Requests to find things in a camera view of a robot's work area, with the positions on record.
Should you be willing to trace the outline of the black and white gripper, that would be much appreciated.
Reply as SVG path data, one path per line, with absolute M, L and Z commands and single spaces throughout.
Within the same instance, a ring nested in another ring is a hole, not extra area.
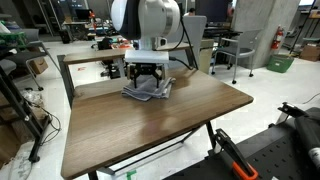
M 134 80 L 137 88 L 137 78 L 140 75 L 151 75 L 156 79 L 156 87 L 165 79 L 164 65 L 169 62 L 167 51 L 127 50 L 124 57 L 127 63 L 127 78 Z

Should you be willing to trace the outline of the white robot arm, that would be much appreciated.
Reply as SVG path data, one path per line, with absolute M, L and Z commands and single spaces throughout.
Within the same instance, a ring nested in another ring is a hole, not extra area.
M 167 51 L 157 51 L 160 41 L 175 33 L 180 23 L 180 9 L 175 0 L 114 0 L 111 19 L 115 30 L 127 40 L 138 40 L 136 50 L 125 52 L 129 65 L 127 77 L 137 87 L 140 75 L 151 75 L 156 84 L 165 78 Z

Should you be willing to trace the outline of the black robot base cylinder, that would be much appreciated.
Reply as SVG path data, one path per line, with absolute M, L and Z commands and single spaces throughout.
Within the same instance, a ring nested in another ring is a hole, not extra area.
M 320 118 L 298 110 L 295 117 L 295 127 L 307 154 L 317 170 L 320 170 Z

